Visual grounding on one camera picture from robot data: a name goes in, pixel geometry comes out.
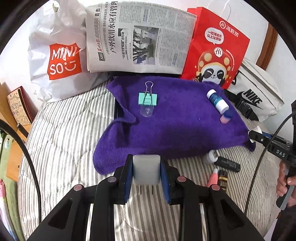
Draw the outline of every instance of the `red paper bag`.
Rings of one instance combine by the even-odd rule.
[[[210,10],[188,8],[197,15],[181,78],[211,81],[227,89],[242,63],[250,39]]]

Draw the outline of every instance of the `purple cloth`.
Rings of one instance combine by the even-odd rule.
[[[139,92],[145,92],[146,81],[154,83],[157,106],[151,117],[143,117],[138,105]],[[248,128],[215,83],[201,83],[158,76],[118,77],[107,85],[123,109],[105,130],[96,146],[93,162],[100,174],[123,166],[128,154],[158,154],[164,158],[202,155],[211,149],[243,145],[255,150]],[[233,112],[227,124],[207,99],[215,89]]]

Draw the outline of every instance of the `cartoon panda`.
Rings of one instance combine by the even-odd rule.
[[[232,69],[232,60],[220,47],[216,47],[203,52],[195,68],[198,69],[195,81],[210,81],[223,86]]]

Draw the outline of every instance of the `striped bedsheet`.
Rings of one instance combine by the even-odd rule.
[[[85,187],[98,184],[110,175],[98,174],[92,156],[98,139],[114,116],[115,99],[104,83],[81,95],[50,104],[43,104],[30,131],[27,148],[34,163],[41,189],[42,218],[76,184]],[[258,122],[243,118],[251,129]],[[244,147],[220,150],[220,154],[241,164],[239,173],[229,172],[228,195],[244,209],[249,186],[259,156],[257,144],[251,153]],[[206,185],[213,165],[200,156],[169,160],[196,184]],[[279,209],[275,206],[279,160],[266,154],[254,185],[248,218],[262,235],[268,231]],[[22,160],[18,182],[21,225],[27,239],[38,225],[36,189],[29,165]],[[89,214],[87,240],[90,233],[92,207]],[[168,206],[160,185],[142,188],[132,184],[131,196],[125,206],[114,206],[115,238],[117,241],[177,240],[179,207]]]

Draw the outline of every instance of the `patterned notebook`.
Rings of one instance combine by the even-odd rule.
[[[27,108],[23,93],[24,90],[21,86],[7,96],[8,104],[14,118],[22,126],[32,124],[32,116]]]

